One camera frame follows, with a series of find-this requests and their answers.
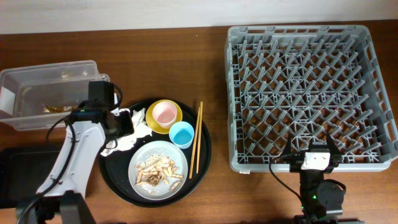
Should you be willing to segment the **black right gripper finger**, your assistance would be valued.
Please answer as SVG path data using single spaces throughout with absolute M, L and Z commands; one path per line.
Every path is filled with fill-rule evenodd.
M 284 147 L 284 155 L 288 155 L 292 153 L 292 134 L 289 133 L 286 145 Z
M 333 154 L 333 155 L 340 155 L 341 154 L 340 150 L 338 149 L 338 147 L 334 143 L 334 140 L 332 139 L 330 134 L 326 135 L 326 144 L 327 144 L 328 149 L 329 149 L 331 154 Z

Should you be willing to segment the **food scraps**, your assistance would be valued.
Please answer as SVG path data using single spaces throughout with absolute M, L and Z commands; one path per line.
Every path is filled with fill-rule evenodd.
M 175 161 L 168 156 L 161 156 L 160 154 L 152 154 L 144 162 L 139 162 L 135 166 L 136 180 L 135 185 L 142 186 L 151 194 L 154 191 L 148 189 L 149 186 L 157 187 L 163 183 L 170 187 L 170 192 L 173 192 L 184 178 L 183 174 L 179 174 L 179 167 Z

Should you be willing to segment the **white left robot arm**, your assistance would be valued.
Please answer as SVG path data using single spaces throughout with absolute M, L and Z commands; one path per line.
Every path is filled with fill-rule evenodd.
M 120 100 L 87 100 L 62 118 L 66 136 L 50 174 L 35 197 L 17 208 L 18 223 L 45 223 L 56 213 L 64 223 L 94 223 L 85 202 L 86 186 L 100 151 L 110 140 L 134 131 Z

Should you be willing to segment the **light blue cup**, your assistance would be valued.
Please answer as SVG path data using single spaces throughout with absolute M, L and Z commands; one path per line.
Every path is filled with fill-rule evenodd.
M 179 121 L 172 125 L 169 130 L 170 140 L 180 149 L 191 146 L 195 131 L 192 125 L 185 121 Z

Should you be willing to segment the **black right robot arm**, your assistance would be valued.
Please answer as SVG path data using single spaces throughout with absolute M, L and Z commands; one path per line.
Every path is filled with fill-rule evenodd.
M 289 171 L 300 176 L 299 199 L 302 215 L 294 216 L 294 223 L 338 223 L 343 213 L 342 203 L 346 186 L 337 180 L 324 178 L 339 166 L 343 156 L 329 134 L 326 142 L 311 141 L 306 150 L 292 151 L 292 136 L 288 136 L 282 156 Z

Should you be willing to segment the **white napkin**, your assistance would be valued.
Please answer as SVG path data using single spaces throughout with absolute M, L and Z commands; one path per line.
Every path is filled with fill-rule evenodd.
M 152 135 L 151 128 L 148 127 L 147 123 L 144 121 L 146 109 L 143 108 L 140 111 L 133 110 L 132 112 L 131 122 L 134 133 L 109 141 L 106 147 L 100 152 L 103 157 L 116 151 L 128 151 L 132 149 L 138 139 Z

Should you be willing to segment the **grey round plate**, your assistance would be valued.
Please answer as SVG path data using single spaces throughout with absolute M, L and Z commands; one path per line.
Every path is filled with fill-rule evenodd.
M 144 162 L 152 154 L 160 154 L 161 156 L 168 156 L 172 160 L 174 160 L 176 165 L 180 168 L 178 173 L 184 175 L 181 184 L 185 183 L 188 177 L 187 159 L 184 153 L 176 145 L 167 141 L 149 142 L 144 146 L 140 147 L 138 151 L 136 151 L 135 155 L 132 157 L 130 161 L 128 168 L 129 181 L 132 184 L 133 189 L 136 190 L 140 196 L 143 196 L 146 199 L 162 200 L 169 198 L 174 194 L 174 191 L 170 192 L 169 191 L 170 187 L 167 187 L 163 183 L 159 184 L 157 187 L 151 187 L 151 186 L 148 187 L 150 191 L 154 191 L 153 194 L 144 189 L 142 186 L 134 184 L 136 180 L 136 169 L 134 166 L 139 162 Z

